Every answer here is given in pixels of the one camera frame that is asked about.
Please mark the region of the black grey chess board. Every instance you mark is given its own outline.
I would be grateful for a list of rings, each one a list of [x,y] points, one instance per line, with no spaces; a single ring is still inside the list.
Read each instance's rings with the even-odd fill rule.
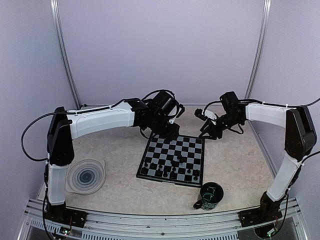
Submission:
[[[148,139],[136,177],[156,182],[200,188],[203,185],[205,140],[179,135],[169,141]]]

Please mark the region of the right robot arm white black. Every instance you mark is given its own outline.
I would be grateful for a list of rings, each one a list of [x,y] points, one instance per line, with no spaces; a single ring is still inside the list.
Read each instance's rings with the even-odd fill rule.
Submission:
[[[288,199],[292,185],[317,143],[309,106],[239,99],[233,91],[221,95],[218,102],[225,112],[221,116],[209,111],[207,107],[195,110],[195,116],[204,121],[200,138],[221,139],[225,130],[231,131],[234,126],[242,127],[246,121],[273,125],[284,130],[283,160],[272,184],[262,194],[259,207],[238,214],[243,227],[280,219],[280,205],[284,199]]]

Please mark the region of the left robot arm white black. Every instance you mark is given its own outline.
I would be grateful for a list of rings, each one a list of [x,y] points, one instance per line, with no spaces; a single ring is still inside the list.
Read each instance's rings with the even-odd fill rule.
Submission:
[[[46,199],[49,219],[63,223],[70,217],[66,208],[65,184],[67,170],[75,157],[73,140],[108,129],[121,127],[149,128],[168,140],[179,135],[175,123],[184,111],[169,90],[154,91],[155,97],[127,98],[102,107],[67,111],[63,106],[52,113],[47,133]]]

